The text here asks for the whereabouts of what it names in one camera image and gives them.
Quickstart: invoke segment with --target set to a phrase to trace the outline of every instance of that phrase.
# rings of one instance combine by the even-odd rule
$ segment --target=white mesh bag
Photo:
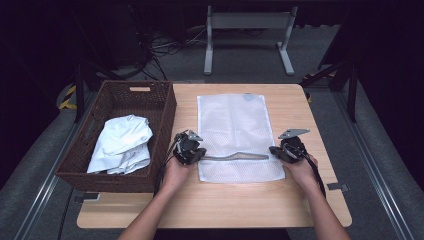
[[[198,96],[198,134],[206,155],[198,163],[201,181],[251,183],[285,177],[274,146],[265,97],[255,94]]]

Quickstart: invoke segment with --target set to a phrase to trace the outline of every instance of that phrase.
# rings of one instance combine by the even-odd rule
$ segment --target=wooden table
[[[273,136],[288,128],[307,128],[301,135],[319,161],[324,184],[336,183],[331,162],[305,98],[297,84],[174,84],[177,112],[173,136],[197,131],[197,96],[253,93],[265,96]],[[343,226],[352,223],[341,190],[327,191],[327,200]],[[152,199],[151,193],[101,193],[85,201],[78,216],[81,228],[126,228]],[[283,180],[251,184],[200,182],[197,169],[166,209],[159,228],[273,228],[313,226],[308,202],[289,170]]]

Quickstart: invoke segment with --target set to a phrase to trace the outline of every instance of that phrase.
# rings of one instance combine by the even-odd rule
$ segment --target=person's right hand
[[[309,154],[309,158],[312,162],[318,166],[318,161]],[[296,163],[287,163],[283,162],[283,165],[286,166],[293,175],[293,179],[303,188],[310,186],[317,186],[317,181],[315,179],[314,172],[311,165],[309,165],[306,159],[302,159]]]

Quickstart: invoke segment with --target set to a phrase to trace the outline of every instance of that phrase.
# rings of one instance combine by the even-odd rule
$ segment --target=brown wicker basket
[[[104,81],[56,176],[80,191],[153,192],[162,161],[167,157],[176,106],[172,82]],[[88,174],[105,122],[130,114],[149,120],[153,132],[148,142],[150,165],[126,175]]]

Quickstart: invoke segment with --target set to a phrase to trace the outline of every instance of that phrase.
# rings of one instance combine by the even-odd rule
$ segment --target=white towel
[[[147,142],[152,135],[149,121],[143,117],[128,115],[106,121],[87,173],[128,174],[148,166]]]

